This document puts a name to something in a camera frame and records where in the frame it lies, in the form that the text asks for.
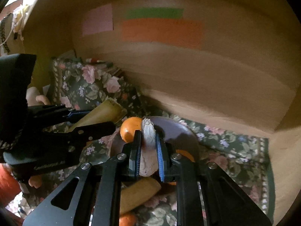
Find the person's left hand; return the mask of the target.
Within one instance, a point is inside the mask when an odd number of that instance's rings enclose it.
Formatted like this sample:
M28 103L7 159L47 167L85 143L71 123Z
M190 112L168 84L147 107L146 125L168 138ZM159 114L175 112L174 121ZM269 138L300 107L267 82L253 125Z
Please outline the person's left hand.
M27 89L26 100L29 107L50 104L49 99L45 95L40 94L36 87L30 87ZM32 176L29 179L29 185L36 189L39 188L42 185L41 176Z

